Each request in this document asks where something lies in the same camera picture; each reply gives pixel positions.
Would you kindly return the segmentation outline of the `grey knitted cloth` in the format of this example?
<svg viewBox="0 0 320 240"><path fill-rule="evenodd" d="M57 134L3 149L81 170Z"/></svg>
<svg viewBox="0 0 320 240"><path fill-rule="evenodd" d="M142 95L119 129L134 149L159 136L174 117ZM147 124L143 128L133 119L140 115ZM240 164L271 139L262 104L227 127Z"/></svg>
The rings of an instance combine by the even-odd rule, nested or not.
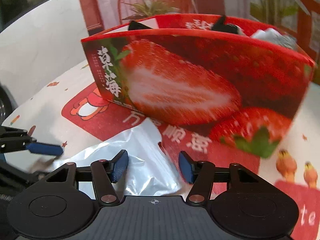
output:
<svg viewBox="0 0 320 240"><path fill-rule="evenodd" d="M296 39L290 35L276 35L272 38L272 43L294 51L298 49Z"/></svg>

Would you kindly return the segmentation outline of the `clear plastic zip bag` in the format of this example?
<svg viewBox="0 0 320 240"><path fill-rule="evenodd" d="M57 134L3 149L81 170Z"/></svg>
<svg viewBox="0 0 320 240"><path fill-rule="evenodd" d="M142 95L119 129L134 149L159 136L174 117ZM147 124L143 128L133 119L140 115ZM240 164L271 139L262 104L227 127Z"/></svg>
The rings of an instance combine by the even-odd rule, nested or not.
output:
<svg viewBox="0 0 320 240"><path fill-rule="evenodd" d="M57 169L67 162L77 167L89 166L92 162L111 160L120 150L127 150L129 164L125 177L116 190L133 196L166 196L182 193L184 181L176 166L161 149L161 134L151 119L127 129L97 145L88 147L76 155L53 162Z"/></svg>

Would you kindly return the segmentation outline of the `red strawberry cardboard box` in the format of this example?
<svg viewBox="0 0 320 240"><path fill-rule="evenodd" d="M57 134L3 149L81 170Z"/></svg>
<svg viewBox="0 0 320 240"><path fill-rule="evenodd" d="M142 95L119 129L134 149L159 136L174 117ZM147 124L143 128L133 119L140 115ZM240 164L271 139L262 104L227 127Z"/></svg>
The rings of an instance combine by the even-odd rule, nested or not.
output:
<svg viewBox="0 0 320 240"><path fill-rule="evenodd" d="M315 62L251 38L276 27L227 17L244 35L210 30L220 15L167 14L81 41L103 98L210 141L268 158L285 137L313 78Z"/></svg>

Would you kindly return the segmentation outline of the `printed living room backdrop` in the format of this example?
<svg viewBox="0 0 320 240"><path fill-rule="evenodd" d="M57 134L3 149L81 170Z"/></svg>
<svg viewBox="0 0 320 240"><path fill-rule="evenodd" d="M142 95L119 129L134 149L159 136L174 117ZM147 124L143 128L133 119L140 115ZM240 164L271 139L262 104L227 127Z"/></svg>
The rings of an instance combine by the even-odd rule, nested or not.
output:
<svg viewBox="0 0 320 240"><path fill-rule="evenodd" d="M157 14L227 15L274 25L319 60L319 0L80 0L80 5L90 34Z"/></svg>

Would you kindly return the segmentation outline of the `white socks pair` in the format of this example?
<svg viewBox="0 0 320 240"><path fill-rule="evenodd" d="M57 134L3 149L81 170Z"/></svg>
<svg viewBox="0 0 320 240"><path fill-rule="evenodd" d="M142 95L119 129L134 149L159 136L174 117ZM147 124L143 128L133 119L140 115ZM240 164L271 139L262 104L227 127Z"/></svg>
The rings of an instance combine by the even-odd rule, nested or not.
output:
<svg viewBox="0 0 320 240"><path fill-rule="evenodd" d="M279 33L276 29L273 28L268 28L266 30L259 29L251 35L251 38L259 40L271 40L278 37L281 37L281 33Z"/></svg>

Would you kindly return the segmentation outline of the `black soft cloth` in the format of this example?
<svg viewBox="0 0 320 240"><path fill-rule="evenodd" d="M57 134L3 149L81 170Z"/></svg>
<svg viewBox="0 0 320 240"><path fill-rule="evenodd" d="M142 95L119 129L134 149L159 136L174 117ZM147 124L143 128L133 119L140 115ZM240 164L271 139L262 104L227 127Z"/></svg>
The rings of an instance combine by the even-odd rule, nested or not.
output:
<svg viewBox="0 0 320 240"><path fill-rule="evenodd" d="M212 31L219 31L223 33L230 33L230 34L238 34L244 35L242 29L234 24L225 24L226 16L222 15L220 18L214 23L210 25L210 30ZM142 23L137 21L131 21L128 26L128 31L132 30L144 30L144 29L152 29Z"/></svg>

